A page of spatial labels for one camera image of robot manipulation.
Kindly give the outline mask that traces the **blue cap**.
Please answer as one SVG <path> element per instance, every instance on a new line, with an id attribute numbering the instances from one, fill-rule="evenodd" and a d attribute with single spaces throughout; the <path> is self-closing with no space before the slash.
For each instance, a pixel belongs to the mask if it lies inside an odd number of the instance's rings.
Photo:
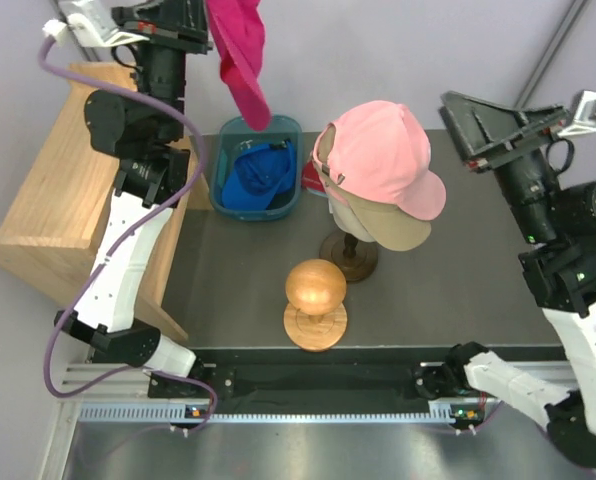
<path id="1" fill-rule="evenodd" d="M 297 156 L 290 139 L 259 143 L 234 161 L 222 189 L 222 206 L 237 211 L 267 210 L 274 198 L 295 186 Z"/>

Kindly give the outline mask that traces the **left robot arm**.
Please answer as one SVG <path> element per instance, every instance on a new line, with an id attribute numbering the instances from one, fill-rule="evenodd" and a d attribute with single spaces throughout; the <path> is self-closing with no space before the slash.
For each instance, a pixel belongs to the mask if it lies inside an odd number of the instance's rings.
<path id="1" fill-rule="evenodd" d="M 193 124 L 184 114 L 186 58 L 210 49 L 201 1 L 145 1 L 106 8 L 98 1 L 63 1 L 45 23 L 44 48 L 67 34 L 87 48 L 132 56 L 133 88 L 77 75 L 91 88 L 84 120 L 94 151 L 118 160 L 110 211 L 90 277 L 56 325 L 117 362 L 170 375 L 183 396 L 204 387 L 195 354 L 135 313 L 139 287 L 156 242 L 198 173 L 177 147 Z"/>

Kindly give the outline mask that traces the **magenta cap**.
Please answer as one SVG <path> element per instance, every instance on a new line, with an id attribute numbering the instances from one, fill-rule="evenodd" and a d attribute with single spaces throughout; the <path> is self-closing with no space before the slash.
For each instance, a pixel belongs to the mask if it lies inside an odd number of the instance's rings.
<path id="1" fill-rule="evenodd" d="M 271 111 L 259 85 L 265 26 L 259 1 L 207 1 L 211 35 L 220 56 L 219 76 L 246 124 L 264 130 Z"/>

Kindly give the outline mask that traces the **khaki cap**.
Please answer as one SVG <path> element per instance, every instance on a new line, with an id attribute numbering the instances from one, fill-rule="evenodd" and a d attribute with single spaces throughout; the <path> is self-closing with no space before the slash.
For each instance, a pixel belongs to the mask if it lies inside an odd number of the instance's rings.
<path id="1" fill-rule="evenodd" d="M 328 163 L 333 149 L 336 129 L 329 124 L 317 138 L 311 154 L 313 159 Z M 362 199 L 345 204 L 351 207 L 365 229 L 378 245 L 396 252 L 405 252 L 422 245 L 430 236 L 432 227 L 427 221 L 418 220 L 397 206 Z"/>

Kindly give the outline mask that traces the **pink cap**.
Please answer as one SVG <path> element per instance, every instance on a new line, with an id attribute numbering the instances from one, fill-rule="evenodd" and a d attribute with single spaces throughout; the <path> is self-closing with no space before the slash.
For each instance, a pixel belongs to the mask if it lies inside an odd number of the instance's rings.
<path id="1" fill-rule="evenodd" d="M 407 106 L 370 101 L 329 126 L 334 138 L 327 157 L 318 155 L 325 139 L 320 134 L 312 159 L 331 186 L 364 200 L 395 205 L 421 221 L 440 215 L 446 188 L 430 170 L 430 141 Z"/>
<path id="2" fill-rule="evenodd" d="M 354 195 L 341 187 L 345 180 L 345 176 L 340 171 L 329 166 L 327 163 L 322 163 L 316 159 L 313 159 L 312 163 L 314 164 L 325 193 L 329 197 L 332 197 L 344 204 L 362 201 L 361 197 Z"/>

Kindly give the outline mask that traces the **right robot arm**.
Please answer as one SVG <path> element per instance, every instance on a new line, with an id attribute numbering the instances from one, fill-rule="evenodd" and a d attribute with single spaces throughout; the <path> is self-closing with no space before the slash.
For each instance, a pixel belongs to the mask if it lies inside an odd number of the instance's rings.
<path id="1" fill-rule="evenodd" d="M 461 162 L 492 172 L 529 250 L 525 283 L 556 331 L 575 377 L 568 389 L 533 376 L 475 342 L 414 372 L 419 396 L 480 392 L 533 420 L 570 462 L 596 470 L 596 180 L 562 187 L 552 148 L 596 133 L 596 92 L 570 106 L 514 109 L 449 91 L 440 116 Z"/>

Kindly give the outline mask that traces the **round wooden hat stand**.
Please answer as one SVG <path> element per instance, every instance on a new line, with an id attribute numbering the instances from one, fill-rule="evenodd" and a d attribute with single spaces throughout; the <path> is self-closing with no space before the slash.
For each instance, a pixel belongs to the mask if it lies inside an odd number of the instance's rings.
<path id="1" fill-rule="evenodd" d="M 283 325 L 290 340 L 309 352 L 332 348 L 347 329 L 344 306 L 347 281 L 342 271 L 322 259 L 295 266 L 285 282 Z"/>

